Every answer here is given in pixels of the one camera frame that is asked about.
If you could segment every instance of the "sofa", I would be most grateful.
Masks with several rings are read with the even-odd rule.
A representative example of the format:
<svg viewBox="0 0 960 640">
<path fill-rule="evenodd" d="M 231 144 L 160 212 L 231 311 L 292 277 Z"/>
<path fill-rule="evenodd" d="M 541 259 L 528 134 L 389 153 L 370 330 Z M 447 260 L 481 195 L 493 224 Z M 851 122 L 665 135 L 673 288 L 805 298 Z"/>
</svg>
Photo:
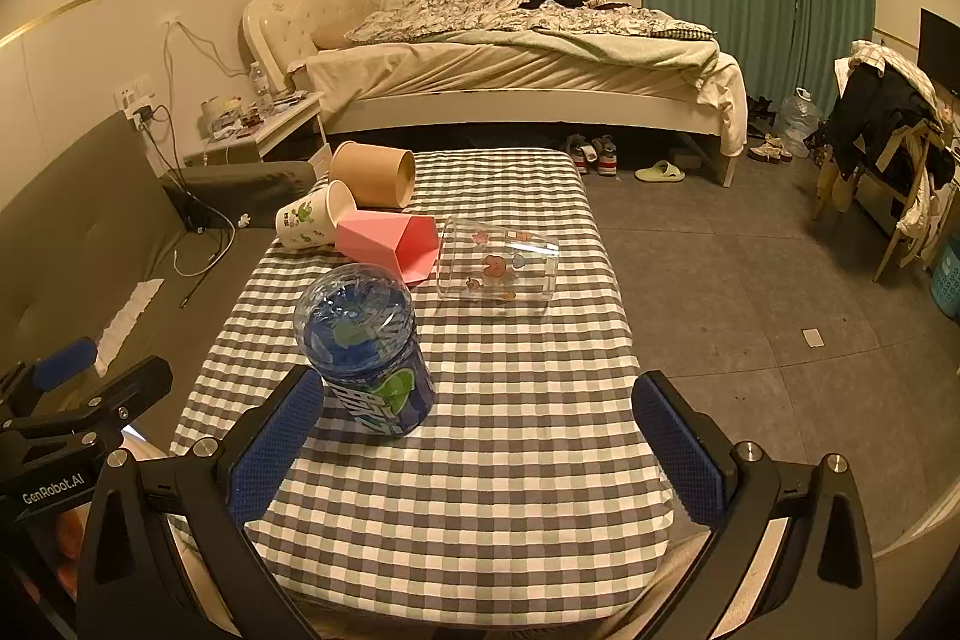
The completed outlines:
<svg viewBox="0 0 960 640">
<path fill-rule="evenodd" d="M 162 278 L 106 378 L 85 370 L 45 394 L 38 407 L 76 405 L 144 357 L 163 357 L 173 370 L 173 389 L 132 422 L 162 449 L 173 439 L 210 345 L 275 239 L 275 213 L 316 181 L 313 167 L 299 161 L 181 173 L 191 194 L 234 223 L 243 214 L 251 218 L 203 279 L 176 273 L 174 250 L 182 271 L 198 271 L 221 232 L 187 230 L 187 223 L 212 214 L 188 204 L 169 173 L 155 175 L 141 135 L 123 113 L 77 140 L 0 211 L 0 374 L 80 336 L 98 340 L 137 283 Z M 212 224 L 223 220 L 212 218 Z"/>
</svg>

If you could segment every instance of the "blue plastic basket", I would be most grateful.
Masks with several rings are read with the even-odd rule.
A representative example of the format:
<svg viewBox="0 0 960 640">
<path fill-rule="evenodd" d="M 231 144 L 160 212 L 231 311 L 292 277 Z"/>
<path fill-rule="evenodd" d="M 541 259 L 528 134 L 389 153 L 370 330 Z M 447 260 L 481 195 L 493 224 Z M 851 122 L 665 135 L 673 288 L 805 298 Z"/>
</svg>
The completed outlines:
<svg viewBox="0 0 960 640">
<path fill-rule="evenodd" d="M 950 237 L 930 281 L 930 295 L 947 317 L 960 311 L 960 234 Z"/>
</svg>

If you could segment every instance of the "screw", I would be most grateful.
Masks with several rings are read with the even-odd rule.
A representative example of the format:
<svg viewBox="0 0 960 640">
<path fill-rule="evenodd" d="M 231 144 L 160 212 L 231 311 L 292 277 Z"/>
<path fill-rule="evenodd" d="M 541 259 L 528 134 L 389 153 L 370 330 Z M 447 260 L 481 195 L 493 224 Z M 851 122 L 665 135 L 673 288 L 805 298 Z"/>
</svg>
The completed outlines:
<svg viewBox="0 0 960 640">
<path fill-rule="evenodd" d="M 736 452 L 743 461 L 760 461 L 760 458 L 763 456 L 763 449 L 760 445 L 757 445 L 755 442 L 750 442 L 749 440 L 738 443 Z"/>
<path fill-rule="evenodd" d="M 110 453 L 107 456 L 107 466 L 109 467 L 122 467 L 127 463 L 127 451 L 123 448 L 117 448 L 115 451 Z"/>
<path fill-rule="evenodd" d="M 198 439 L 193 443 L 193 452 L 197 456 L 206 458 L 207 456 L 213 456 L 213 453 L 217 452 L 217 446 L 219 442 L 213 437 L 204 437 L 203 439 Z"/>
<path fill-rule="evenodd" d="M 842 473 L 847 471 L 848 463 L 846 458 L 840 456 L 840 453 L 831 453 L 827 456 L 827 466 L 834 472 Z"/>
</svg>

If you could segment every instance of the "floral blanket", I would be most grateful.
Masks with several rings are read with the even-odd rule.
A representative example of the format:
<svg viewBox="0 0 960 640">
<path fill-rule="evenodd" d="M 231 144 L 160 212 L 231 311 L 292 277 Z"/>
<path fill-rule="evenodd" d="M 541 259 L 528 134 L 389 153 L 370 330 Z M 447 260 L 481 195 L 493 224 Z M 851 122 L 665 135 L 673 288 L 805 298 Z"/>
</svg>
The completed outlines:
<svg viewBox="0 0 960 640">
<path fill-rule="evenodd" d="M 567 9 L 544 1 L 539 9 L 520 9 L 527 0 L 414 0 L 391 11 L 373 12 L 347 39 L 357 44 L 416 42 L 450 31 L 563 31 L 602 33 L 709 42 L 713 31 L 704 25 L 676 20 L 656 9 L 619 6 Z"/>
</svg>

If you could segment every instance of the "blue textured pad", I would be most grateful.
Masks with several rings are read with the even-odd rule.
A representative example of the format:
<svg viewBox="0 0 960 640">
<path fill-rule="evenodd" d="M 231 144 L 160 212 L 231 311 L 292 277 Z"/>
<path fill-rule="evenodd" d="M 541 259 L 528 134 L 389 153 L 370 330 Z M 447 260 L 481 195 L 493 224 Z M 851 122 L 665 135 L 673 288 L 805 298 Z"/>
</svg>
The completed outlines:
<svg viewBox="0 0 960 640">
<path fill-rule="evenodd" d="M 56 389 L 61 383 L 89 367 L 97 360 L 97 346 L 89 336 L 82 336 L 66 348 L 39 360 L 34 367 L 32 384 L 41 391 Z"/>
<path fill-rule="evenodd" d="M 637 426 L 650 443 L 690 520 L 714 527 L 724 513 L 720 471 L 646 375 L 634 383 L 632 405 Z"/>
<path fill-rule="evenodd" d="M 323 384 L 312 369 L 287 394 L 230 473 L 227 509 L 236 525 L 260 518 L 323 410 Z"/>
</svg>

